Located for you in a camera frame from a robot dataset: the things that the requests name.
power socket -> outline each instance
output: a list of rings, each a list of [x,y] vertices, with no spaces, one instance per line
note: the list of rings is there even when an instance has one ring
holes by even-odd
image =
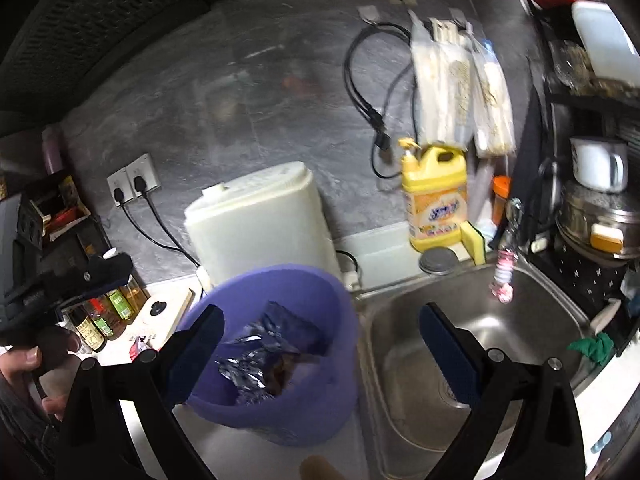
[[[131,164],[126,167],[127,176],[129,177],[129,183],[131,186],[132,192],[135,196],[142,196],[142,193],[135,191],[135,186],[133,184],[133,179],[137,176],[141,176],[145,179],[146,182],[146,190],[152,191],[158,187],[160,187],[160,181],[158,180],[158,174],[154,169],[154,165],[151,163],[151,156],[148,153],[140,156],[136,160],[134,160]]]
[[[114,174],[108,176],[107,183],[109,184],[109,190],[111,191],[111,199],[116,206],[120,205],[113,197],[113,192],[117,188],[120,188],[122,190],[122,193],[124,194],[124,202],[128,202],[129,200],[134,199],[133,187],[131,187],[129,176],[127,175],[127,171],[124,168],[121,168]]]

gray sleeve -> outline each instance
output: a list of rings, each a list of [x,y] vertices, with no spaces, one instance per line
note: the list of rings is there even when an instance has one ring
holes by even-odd
[[[0,424],[4,424],[9,435],[40,472],[48,478],[53,478],[58,432],[15,394],[2,374]]]

sink drain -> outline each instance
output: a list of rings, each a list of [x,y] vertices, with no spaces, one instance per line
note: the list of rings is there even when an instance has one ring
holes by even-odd
[[[456,396],[451,391],[451,387],[447,380],[443,377],[440,383],[438,384],[438,392],[440,393],[440,398],[444,400],[444,402],[451,406],[452,408],[457,408],[458,410],[468,409],[469,405],[464,402],[458,402]]]

yellow dish soap bottle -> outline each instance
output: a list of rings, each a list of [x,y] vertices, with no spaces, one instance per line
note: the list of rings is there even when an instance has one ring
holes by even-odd
[[[431,146],[420,161],[413,139],[400,139],[402,188],[406,199],[411,245],[420,252],[450,246],[462,238],[466,221],[466,160],[460,150]]]

purple trash bin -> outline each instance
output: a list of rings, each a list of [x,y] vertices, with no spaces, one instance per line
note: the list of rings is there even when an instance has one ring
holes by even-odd
[[[218,372],[216,354],[187,400],[202,418],[246,428],[284,446],[312,446],[329,439],[349,418],[357,399],[355,379],[358,320],[342,283],[315,267],[286,265],[254,270],[215,288],[183,317],[190,327],[210,303],[222,309],[229,341],[276,301],[314,323],[331,341],[316,370],[270,400],[236,406],[236,387]]]

